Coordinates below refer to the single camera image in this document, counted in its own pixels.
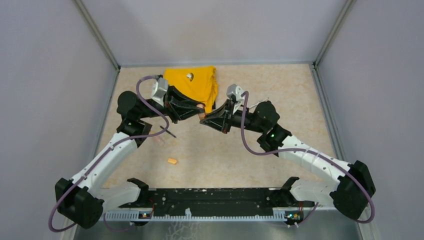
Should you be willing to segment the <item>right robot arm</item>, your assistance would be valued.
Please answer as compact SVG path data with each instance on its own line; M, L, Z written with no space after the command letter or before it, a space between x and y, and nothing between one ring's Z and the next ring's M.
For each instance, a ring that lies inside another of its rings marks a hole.
M244 147L254 155L275 155L310 171L323 182L309 182L291 177L282 191L281 199L287 206L311 201L334 206L341 214L358 223L370 223L376 214L372 196L376 188L368 166L357 160L349 163L330 157L299 140L278 124L280 116L268 100L260 102L253 112L247 107L227 100L224 105L207 114L202 125L227 134L231 127L240 128ZM260 133L257 139L262 153L252 150L245 132Z

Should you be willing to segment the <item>white marker pen black tip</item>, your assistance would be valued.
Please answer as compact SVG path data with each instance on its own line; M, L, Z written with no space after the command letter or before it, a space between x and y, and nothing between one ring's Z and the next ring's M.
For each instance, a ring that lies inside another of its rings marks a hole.
M260 103L263 103L263 102L266 102L266 101L268 101L269 100L269 98L267 97L267 98L264 98L264 99L261 99L261 100L259 100L258 102L256 102L256 103L254 103L254 104L252 104L251 106L249 106L248 108L249 109L254 109L254 108L256 108Z

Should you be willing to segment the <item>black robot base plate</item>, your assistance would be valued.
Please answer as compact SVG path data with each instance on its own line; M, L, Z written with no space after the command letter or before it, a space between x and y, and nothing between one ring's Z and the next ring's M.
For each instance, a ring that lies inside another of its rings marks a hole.
M298 224L313 201L298 201L283 187L149 188L141 197L119 206L136 211L146 222L283 222Z

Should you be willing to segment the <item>orange highlighter pen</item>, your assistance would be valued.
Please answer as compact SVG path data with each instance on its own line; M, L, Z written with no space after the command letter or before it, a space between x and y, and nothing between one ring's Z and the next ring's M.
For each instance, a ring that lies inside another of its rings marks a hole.
M203 104L198 104L197 107L203 110L203 112L200 112L198 114L198 118L201 121L201 120L203 120L206 117L205 106Z

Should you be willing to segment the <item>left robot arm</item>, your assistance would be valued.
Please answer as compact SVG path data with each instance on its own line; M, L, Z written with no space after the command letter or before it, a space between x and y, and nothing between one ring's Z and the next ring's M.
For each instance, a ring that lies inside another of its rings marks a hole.
M53 209L84 229L93 227L108 211L119 207L151 207L149 186L136 178L113 188L103 188L109 176L146 140L154 136L144 118L161 117L168 125L205 112L205 105L169 86L161 102L144 99L139 92L124 91L118 97L121 123L100 153L71 179L55 184Z

